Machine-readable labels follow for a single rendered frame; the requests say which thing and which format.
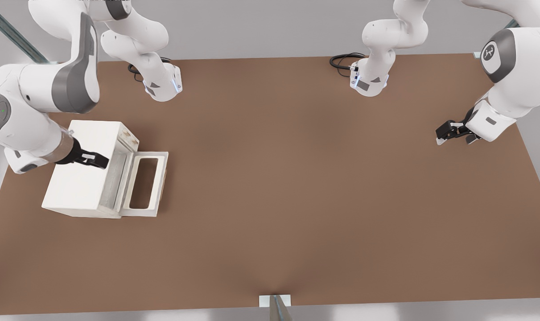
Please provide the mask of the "white oven door with handle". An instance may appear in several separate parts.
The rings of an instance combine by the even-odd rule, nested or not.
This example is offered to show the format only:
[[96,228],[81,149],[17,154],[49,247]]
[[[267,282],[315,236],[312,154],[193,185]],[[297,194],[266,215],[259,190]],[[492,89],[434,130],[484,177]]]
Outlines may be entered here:
[[[129,165],[126,185],[123,193],[123,200],[119,209],[121,217],[157,217],[158,206],[161,201],[166,165],[168,162],[168,152],[135,152],[132,163]],[[156,159],[157,167],[154,172],[153,185],[150,191],[149,204],[145,209],[134,209],[131,207],[131,199],[136,182],[136,175],[139,171],[140,161],[143,159]]]

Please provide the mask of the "white oven body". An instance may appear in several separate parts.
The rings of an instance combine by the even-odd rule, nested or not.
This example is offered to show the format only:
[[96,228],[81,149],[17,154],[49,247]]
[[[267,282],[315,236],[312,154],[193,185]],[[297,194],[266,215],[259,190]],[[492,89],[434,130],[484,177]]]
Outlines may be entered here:
[[104,169],[56,165],[41,206],[70,217],[119,219],[139,140],[119,121],[72,120],[69,130],[83,150],[109,162]]

